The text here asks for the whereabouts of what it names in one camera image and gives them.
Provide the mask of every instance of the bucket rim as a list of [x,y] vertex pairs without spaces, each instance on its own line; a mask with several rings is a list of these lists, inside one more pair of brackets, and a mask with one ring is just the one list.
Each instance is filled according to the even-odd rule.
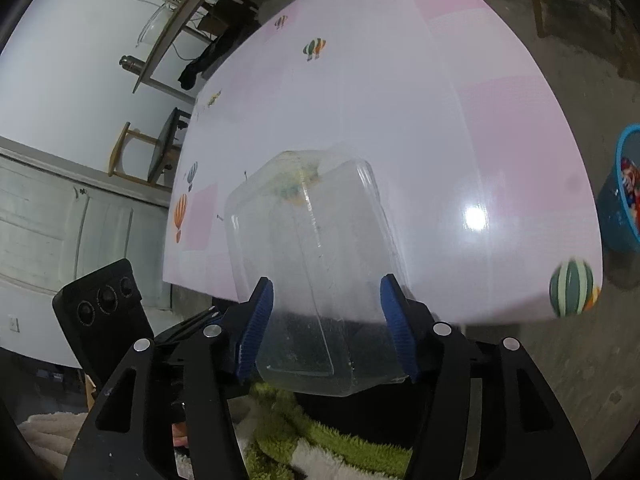
[[626,205],[625,190],[622,187],[622,176],[621,176],[622,172],[620,171],[620,162],[622,161],[622,149],[625,145],[627,138],[633,134],[640,134],[640,123],[630,124],[624,130],[622,130],[622,133],[620,134],[620,138],[618,138],[618,143],[616,145],[616,159],[614,161],[613,169],[616,175],[616,182],[618,183],[618,199],[620,200],[622,209],[625,212],[626,220],[629,222],[629,225],[631,225],[631,230],[633,231],[634,236],[636,237],[636,242],[640,244],[640,233],[638,232],[638,226],[634,222],[634,219],[632,218],[631,213],[629,212],[629,208]]

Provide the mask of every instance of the camera lens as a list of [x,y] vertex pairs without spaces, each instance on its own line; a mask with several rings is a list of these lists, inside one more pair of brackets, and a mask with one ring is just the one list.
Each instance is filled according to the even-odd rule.
[[98,290],[98,305],[105,314],[112,314],[118,306],[116,291],[112,286],[104,286]]
[[125,298],[133,294],[133,285],[131,285],[131,280],[126,276],[120,280],[120,291]]
[[94,322],[94,306],[88,301],[81,301],[78,305],[78,319],[85,326],[90,326]]

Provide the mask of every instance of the person's hand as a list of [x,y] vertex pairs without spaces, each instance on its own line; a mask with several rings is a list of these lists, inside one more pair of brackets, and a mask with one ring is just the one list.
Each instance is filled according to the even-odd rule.
[[187,441],[187,424],[185,422],[172,424],[171,430],[174,434],[174,447],[189,447],[189,443]]

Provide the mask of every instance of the concrete floor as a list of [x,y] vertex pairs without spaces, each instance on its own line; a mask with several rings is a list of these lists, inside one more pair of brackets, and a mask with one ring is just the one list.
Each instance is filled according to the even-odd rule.
[[[485,1],[545,75],[597,194],[612,168],[620,131],[640,122],[640,84],[620,79],[617,67],[603,59],[615,60],[616,49],[602,2],[551,0],[548,26],[567,41],[537,37],[530,0]],[[640,288],[605,282],[596,308],[582,316],[467,330],[480,340],[512,335],[522,341],[569,416],[595,478],[640,419]]]

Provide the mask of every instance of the pink and white tablecloth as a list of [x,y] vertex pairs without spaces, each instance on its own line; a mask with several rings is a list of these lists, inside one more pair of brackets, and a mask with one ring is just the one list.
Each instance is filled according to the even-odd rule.
[[441,319],[543,319],[597,298],[580,153],[536,63],[482,0],[297,0],[261,27],[198,96],[164,279],[244,301],[226,198],[279,152],[326,149],[370,163],[408,290]]

